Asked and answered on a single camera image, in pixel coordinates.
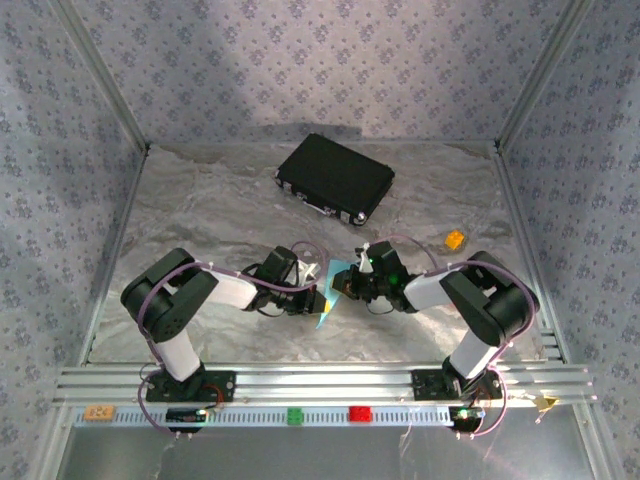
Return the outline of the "light blue paper sheet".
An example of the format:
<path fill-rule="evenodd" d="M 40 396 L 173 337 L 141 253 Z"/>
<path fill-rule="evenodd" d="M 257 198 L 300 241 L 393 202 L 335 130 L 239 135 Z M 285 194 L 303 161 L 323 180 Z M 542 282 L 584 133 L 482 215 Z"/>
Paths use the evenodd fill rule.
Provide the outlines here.
<path fill-rule="evenodd" d="M 331 259 L 329 261 L 323 290 L 323 295 L 326 299 L 325 311 L 319 317 L 318 323 L 316 325 L 317 329 L 319 329 L 323 325 L 341 297 L 341 293 L 333 288 L 333 280 L 338 273 L 348 270 L 350 266 L 350 262 L 338 259 Z"/>

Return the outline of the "black hard case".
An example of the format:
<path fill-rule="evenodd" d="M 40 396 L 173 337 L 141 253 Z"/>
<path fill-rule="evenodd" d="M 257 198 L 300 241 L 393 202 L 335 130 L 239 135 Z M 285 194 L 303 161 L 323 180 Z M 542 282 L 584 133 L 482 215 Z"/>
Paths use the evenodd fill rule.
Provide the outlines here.
<path fill-rule="evenodd" d="M 276 169 L 275 183 L 320 213 L 362 226 L 391 188 L 394 170 L 311 133 Z"/>

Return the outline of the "grey metal panel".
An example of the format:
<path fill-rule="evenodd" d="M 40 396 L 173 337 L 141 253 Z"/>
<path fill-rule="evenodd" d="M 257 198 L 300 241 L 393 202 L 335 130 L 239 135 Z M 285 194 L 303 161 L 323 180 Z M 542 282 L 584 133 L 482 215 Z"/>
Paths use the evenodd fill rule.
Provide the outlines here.
<path fill-rule="evenodd" d="M 595 480 L 568 427 L 230 428 L 172 440 L 147 428 L 78 428 L 56 480 Z"/>

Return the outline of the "aluminium mounting rail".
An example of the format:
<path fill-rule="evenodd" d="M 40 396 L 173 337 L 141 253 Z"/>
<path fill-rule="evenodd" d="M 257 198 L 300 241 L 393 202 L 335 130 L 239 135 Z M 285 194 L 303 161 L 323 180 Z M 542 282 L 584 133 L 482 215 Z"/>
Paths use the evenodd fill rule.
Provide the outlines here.
<path fill-rule="evenodd" d="M 502 363 L 498 375 L 503 398 L 489 400 L 478 394 L 467 401 L 417 401 L 410 372 L 438 369 L 411 363 L 301 363 L 211 364 L 207 371 L 234 371 L 236 386 L 231 406 L 391 406 L 469 405 L 534 408 L 538 395 L 558 398 L 556 405 L 592 403 L 598 396 L 589 369 L 561 362 Z M 59 376 L 54 394 L 58 405 L 132 405 L 145 398 L 142 379 L 150 368 L 135 364 L 105 364 L 67 368 Z"/>

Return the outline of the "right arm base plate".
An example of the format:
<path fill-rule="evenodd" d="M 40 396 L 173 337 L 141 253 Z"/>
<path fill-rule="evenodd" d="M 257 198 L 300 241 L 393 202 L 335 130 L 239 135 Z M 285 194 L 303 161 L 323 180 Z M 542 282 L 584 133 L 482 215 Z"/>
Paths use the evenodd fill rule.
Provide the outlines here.
<path fill-rule="evenodd" d="M 473 379 L 464 379 L 442 369 L 416 369 L 410 376 L 417 401 L 467 401 L 478 394 L 489 400 L 503 398 L 498 375 L 491 371 L 484 371 Z"/>

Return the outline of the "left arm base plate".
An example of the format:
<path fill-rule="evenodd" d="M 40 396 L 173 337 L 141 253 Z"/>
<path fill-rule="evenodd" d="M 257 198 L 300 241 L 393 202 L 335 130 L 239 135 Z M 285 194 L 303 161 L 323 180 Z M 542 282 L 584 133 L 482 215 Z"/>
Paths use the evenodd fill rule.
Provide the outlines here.
<path fill-rule="evenodd" d="M 183 382 L 167 372 L 151 376 L 145 400 L 150 403 L 231 402 L 235 395 L 234 371 L 199 371 Z"/>

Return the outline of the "aluminium table side rail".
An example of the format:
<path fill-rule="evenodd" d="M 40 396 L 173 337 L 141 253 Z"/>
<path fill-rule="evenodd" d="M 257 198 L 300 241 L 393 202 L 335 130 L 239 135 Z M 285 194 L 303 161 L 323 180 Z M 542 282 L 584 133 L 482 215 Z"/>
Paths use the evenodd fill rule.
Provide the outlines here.
<path fill-rule="evenodd" d="M 507 169 L 508 163 L 505 161 L 499 146 L 493 145 L 492 149 L 492 159 L 495 163 L 499 184 L 511 217 L 517 249 L 523 262 L 524 276 L 540 303 L 540 310 L 536 314 L 535 323 L 542 338 L 543 351 L 549 361 L 569 364 L 572 362 L 571 356 L 562 335 L 556 309 L 541 273 L 534 242 L 525 220 L 518 192 Z"/>
<path fill-rule="evenodd" d="M 114 223 L 107 235 L 104 255 L 98 268 L 97 277 L 92 284 L 89 303 L 85 312 L 88 321 L 82 345 L 79 350 L 76 367 L 84 367 L 89 363 L 89 356 L 95 339 L 95 332 L 99 326 L 104 311 L 104 304 L 108 297 L 109 288 L 115 271 L 115 267 L 123 244 L 124 234 L 131 215 L 131 210 L 136 197 L 137 189 L 144 171 L 145 163 L 149 155 L 150 143 L 146 143 L 141 150 L 140 159 L 137 161 L 133 176 L 125 189 L 125 200 L 116 211 Z"/>

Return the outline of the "aluminium frame post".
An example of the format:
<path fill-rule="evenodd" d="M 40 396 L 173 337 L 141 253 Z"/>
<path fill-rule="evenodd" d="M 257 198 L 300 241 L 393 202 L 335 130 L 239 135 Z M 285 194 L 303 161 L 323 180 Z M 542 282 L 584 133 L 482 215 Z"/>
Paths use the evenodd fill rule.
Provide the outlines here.
<path fill-rule="evenodd" d="M 142 130 L 72 1 L 47 1 L 78 50 L 93 80 L 123 127 L 127 137 L 140 151 L 146 152 L 148 144 Z"/>
<path fill-rule="evenodd" d="M 495 148 L 499 155 L 504 156 L 513 148 L 518 135 L 595 2 L 596 0 L 567 0 L 495 139 Z"/>

